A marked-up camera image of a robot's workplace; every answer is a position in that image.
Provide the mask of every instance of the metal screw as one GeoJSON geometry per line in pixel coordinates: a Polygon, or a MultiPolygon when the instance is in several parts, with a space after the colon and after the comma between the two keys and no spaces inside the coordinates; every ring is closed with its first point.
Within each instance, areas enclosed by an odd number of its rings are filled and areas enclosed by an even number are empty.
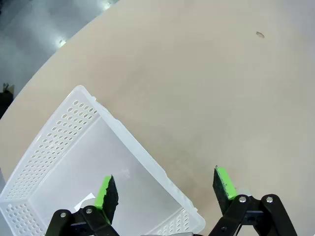
{"type": "Polygon", "coordinates": [[[246,202],[246,197],[240,197],[239,200],[238,200],[240,203],[244,203],[246,202]]]}
{"type": "Polygon", "coordinates": [[[267,201],[268,203],[272,203],[273,198],[272,198],[272,197],[267,197],[266,201],[267,201]]]}

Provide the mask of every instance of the round table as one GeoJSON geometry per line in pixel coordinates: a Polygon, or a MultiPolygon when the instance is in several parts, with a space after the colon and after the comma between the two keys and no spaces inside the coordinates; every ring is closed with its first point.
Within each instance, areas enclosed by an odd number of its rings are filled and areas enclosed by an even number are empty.
{"type": "Polygon", "coordinates": [[[315,234],[311,5],[121,0],[58,50],[1,119],[4,178],[83,85],[192,200],[204,234],[221,217],[216,165],[257,199],[279,195],[298,235],[315,234]]]}

